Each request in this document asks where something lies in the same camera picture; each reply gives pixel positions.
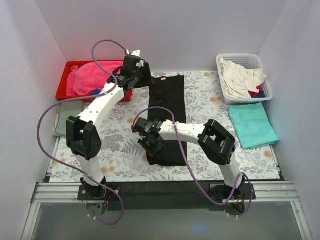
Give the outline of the black t shirt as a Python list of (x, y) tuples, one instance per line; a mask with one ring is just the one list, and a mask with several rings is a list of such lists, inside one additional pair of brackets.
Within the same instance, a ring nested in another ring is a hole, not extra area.
[[(153, 78), (154, 84), (149, 86), (149, 107), (163, 107), (172, 112), (175, 120), (186, 123), (185, 77), (183, 75), (161, 76)], [(179, 142), (165, 140), (163, 148), (154, 156), (147, 155), (150, 165), (164, 167), (185, 166)]]

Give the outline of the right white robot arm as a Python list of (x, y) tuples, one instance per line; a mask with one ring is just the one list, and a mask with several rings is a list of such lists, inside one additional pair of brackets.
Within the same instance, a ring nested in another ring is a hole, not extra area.
[(132, 126), (139, 133), (138, 143), (147, 153), (151, 164), (175, 165), (174, 159), (185, 161), (187, 144), (199, 146), (205, 156), (219, 166), (223, 185), (214, 187), (213, 195), (220, 198), (243, 197), (245, 176), (236, 161), (236, 140), (216, 120), (205, 124), (186, 124), (171, 120), (149, 121), (138, 118)]

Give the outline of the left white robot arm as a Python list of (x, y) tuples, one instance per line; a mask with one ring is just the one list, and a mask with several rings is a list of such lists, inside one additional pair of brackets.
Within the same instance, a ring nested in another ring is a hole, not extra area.
[(85, 192), (95, 200), (100, 200), (107, 194), (107, 190), (101, 186), (106, 183), (106, 178), (98, 160), (102, 147), (98, 129), (128, 92), (151, 83), (150, 66), (141, 58), (141, 51), (128, 52), (120, 71), (113, 73), (107, 80), (102, 95), (78, 116), (70, 116), (66, 120), (66, 144), (80, 163), (84, 175), (80, 181)]

